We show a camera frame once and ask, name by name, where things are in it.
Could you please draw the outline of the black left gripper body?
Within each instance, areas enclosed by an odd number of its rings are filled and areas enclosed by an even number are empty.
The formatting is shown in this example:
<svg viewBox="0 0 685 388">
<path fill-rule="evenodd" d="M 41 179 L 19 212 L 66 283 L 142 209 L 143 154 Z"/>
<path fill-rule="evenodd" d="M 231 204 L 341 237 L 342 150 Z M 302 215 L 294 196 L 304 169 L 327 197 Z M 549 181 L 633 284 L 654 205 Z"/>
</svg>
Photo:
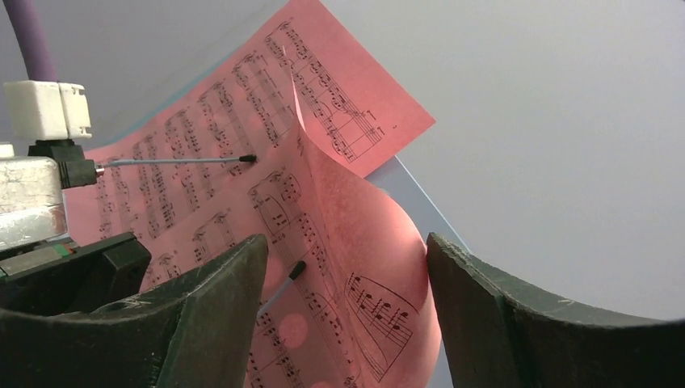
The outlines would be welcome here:
<svg viewBox="0 0 685 388">
<path fill-rule="evenodd" d="M 90 313 L 138 293 L 151 261 L 130 232 L 80 246 L 71 238 L 1 253 L 1 307 L 53 316 Z"/>
</svg>

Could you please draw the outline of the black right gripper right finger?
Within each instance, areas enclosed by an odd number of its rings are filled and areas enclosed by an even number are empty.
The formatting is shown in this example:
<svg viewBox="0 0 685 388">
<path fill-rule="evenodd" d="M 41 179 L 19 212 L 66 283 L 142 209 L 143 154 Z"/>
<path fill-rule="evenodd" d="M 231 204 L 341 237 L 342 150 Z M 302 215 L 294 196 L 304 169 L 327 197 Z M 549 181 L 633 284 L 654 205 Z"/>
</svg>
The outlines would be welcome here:
<svg viewBox="0 0 685 388">
<path fill-rule="evenodd" d="M 427 269 L 455 387 L 681 387 L 684 322 L 589 306 L 439 234 Z"/>
</svg>

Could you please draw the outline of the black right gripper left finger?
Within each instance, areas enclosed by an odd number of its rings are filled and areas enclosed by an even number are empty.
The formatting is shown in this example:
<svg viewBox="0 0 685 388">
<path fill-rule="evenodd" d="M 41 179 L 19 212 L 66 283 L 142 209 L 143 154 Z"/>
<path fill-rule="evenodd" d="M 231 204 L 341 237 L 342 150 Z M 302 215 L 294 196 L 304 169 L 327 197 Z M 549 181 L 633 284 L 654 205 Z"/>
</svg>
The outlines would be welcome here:
<svg viewBox="0 0 685 388">
<path fill-rule="evenodd" d="M 261 234 L 84 313 L 1 307 L 4 387 L 240 387 L 266 274 Z"/>
</svg>

